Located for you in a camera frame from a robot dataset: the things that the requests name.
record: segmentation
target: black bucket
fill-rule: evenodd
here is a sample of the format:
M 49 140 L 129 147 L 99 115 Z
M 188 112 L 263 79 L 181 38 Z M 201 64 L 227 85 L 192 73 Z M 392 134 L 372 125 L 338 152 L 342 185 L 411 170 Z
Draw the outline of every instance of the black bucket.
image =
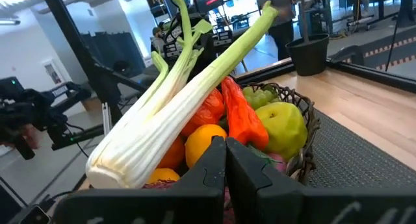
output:
M 325 70 L 329 42 L 330 35 L 316 34 L 309 37 L 308 44 L 301 38 L 286 45 L 298 75 L 316 75 Z

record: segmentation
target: green grape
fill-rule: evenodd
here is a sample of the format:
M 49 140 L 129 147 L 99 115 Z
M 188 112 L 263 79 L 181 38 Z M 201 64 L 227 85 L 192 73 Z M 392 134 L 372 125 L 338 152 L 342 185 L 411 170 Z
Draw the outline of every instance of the green grape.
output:
M 259 97 L 253 97 L 252 108 L 257 110 L 261 107 L 261 100 Z
M 242 89 L 242 94 L 245 97 L 252 97 L 252 96 L 254 96 L 254 90 L 253 90 L 252 87 L 245 87 L 245 88 Z
M 271 85 L 271 84 L 266 84 L 264 87 L 262 87 L 262 90 L 264 90 L 264 91 L 268 90 L 268 91 L 272 92 L 275 97 L 278 97 L 279 96 L 279 94 L 273 88 L 273 85 Z
M 270 92 L 270 91 L 268 91 L 268 90 L 264 91 L 264 94 L 266 95 L 267 101 L 271 101 L 271 100 L 273 100 L 275 98 L 275 96 L 273 95 L 273 93 Z
M 258 89 L 254 92 L 254 95 L 258 96 L 258 95 L 263 94 L 263 93 L 264 93 L 264 91 L 262 91 L 261 89 Z
M 248 104 L 250 104 L 250 106 L 253 108 L 253 97 L 246 96 L 245 98 L 246 98 Z
M 264 93 L 260 93 L 257 97 L 260 100 L 260 106 L 265 106 L 268 101 L 266 95 Z

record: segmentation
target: red bell pepper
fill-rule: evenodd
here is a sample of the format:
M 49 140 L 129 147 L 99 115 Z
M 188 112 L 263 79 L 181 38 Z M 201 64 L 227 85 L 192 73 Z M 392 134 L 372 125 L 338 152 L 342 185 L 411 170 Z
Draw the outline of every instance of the red bell pepper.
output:
M 244 145 L 251 142 L 255 148 L 264 151 L 268 144 L 267 130 L 242 94 L 240 86 L 231 77 L 226 77 L 221 89 L 227 108 L 228 136 Z
M 217 124 L 224 115 L 225 109 L 222 94 L 214 89 L 182 129 L 181 134 L 189 136 L 202 125 Z

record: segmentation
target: grape bunch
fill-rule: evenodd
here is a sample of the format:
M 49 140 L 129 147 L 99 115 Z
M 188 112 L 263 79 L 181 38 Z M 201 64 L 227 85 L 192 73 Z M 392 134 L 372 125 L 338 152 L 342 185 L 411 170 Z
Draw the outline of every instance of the grape bunch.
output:
M 242 90 L 242 94 L 254 110 L 270 103 L 280 101 L 277 94 L 271 92 L 270 90 L 258 89 L 254 91 L 252 87 L 245 87 Z

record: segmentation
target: wooden countertop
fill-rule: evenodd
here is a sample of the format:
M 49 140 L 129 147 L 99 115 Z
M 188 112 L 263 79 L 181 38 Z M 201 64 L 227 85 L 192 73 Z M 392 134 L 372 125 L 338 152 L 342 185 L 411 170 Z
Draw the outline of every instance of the wooden countertop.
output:
M 333 69 L 313 77 L 295 72 L 266 82 L 288 86 L 315 108 L 416 170 L 416 95 Z

